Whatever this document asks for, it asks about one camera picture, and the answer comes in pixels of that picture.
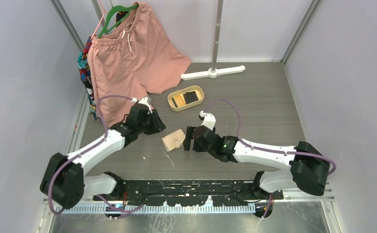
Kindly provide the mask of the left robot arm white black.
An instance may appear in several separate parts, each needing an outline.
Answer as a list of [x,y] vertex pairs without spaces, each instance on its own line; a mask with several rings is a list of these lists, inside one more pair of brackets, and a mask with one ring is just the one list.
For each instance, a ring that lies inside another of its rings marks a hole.
[[112,125],[94,142],[68,155],[54,154],[39,189],[63,209],[98,196],[119,200],[125,192],[121,177],[109,171],[98,176],[88,176],[88,172],[109,155],[136,141],[140,134],[151,135],[165,129],[156,109],[136,103],[123,121]]

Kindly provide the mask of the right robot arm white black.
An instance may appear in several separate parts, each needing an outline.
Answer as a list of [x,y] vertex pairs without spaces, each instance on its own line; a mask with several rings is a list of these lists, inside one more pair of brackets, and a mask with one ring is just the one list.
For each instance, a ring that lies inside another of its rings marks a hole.
[[207,152],[221,162],[254,163],[276,170],[256,173],[252,192],[257,199],[283,189],[299,188],[314,196],[322,196],[331,161],[314,146],[300,141],[297,146],[273,146],[247,141],[236,136],[219,136],[206,126],[187,128],[185,150]]

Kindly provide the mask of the gold card with black stripe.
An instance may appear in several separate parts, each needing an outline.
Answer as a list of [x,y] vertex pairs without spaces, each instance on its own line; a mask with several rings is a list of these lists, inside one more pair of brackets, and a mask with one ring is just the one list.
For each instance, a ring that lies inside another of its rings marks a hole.
[[171,102],[172,102],[174,108],[179,108],[179,107],[182,107],[182,106],[185,105],[184,98],[180,95],[172,97]]

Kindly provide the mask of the beige leather card holder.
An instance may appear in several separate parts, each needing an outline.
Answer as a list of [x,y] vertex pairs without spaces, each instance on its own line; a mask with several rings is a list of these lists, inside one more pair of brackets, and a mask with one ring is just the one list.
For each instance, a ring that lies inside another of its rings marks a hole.
[[180,148],[183,145],[185,138],[186,135],[183,130],[178,129],[171,134],[163,137],[161,140],[163,145],[165,146],[166,151],[172,151],[174,149]]

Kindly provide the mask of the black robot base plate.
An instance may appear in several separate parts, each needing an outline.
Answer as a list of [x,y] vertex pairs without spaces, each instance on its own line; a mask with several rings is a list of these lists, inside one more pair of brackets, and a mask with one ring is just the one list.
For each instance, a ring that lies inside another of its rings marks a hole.
[[132,206],[203,206],[211,198],[214,207],[242,206],[267,201],[268,194],[248,180],[125,180],[107,201],[123,201]]

